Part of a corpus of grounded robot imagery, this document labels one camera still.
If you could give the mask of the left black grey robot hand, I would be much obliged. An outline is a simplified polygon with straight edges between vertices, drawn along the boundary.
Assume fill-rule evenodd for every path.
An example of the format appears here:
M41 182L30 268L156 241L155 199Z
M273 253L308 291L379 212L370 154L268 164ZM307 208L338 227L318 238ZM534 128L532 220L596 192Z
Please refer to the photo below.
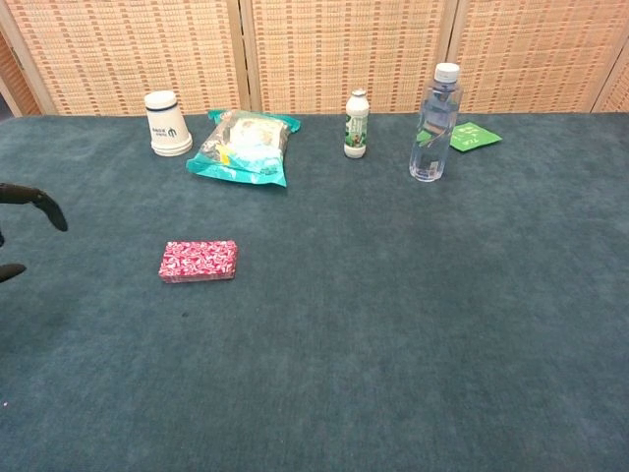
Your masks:
M68 231L68 222L59 205L44 191L37 188L1 183L1 204L32 204L42 210L52 225L62 231ZM21 264L1 265L1 283L10 280L26 270Z

